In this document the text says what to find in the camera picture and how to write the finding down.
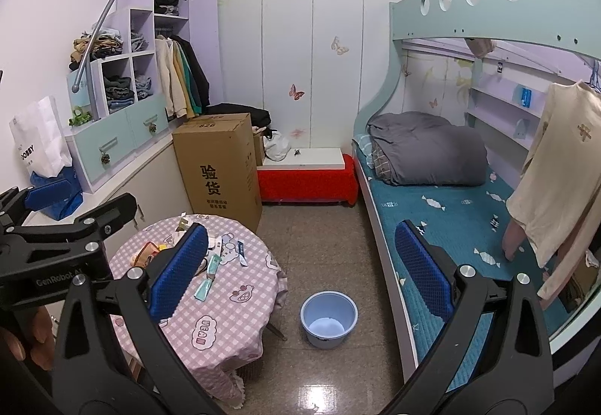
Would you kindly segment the left hand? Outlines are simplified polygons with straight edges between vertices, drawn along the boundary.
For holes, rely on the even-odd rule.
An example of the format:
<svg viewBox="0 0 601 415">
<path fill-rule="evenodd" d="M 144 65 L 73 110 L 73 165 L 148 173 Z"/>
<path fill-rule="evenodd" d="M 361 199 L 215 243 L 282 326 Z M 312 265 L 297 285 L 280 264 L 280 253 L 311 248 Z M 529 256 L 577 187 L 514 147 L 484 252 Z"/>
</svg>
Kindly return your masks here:
<svg viewBox="0 0 601 415">
<path fill-rule="evenodd" d="M 43 370 L 52 370 L 55 340 L 52 318 L 45 306 L 39 306 L 36 312 L 29 310 L 17 330 L 2 327 L 1 339 L 17 361 L 24 361 L 30 356 L 33 363 Z"/>
</svg>

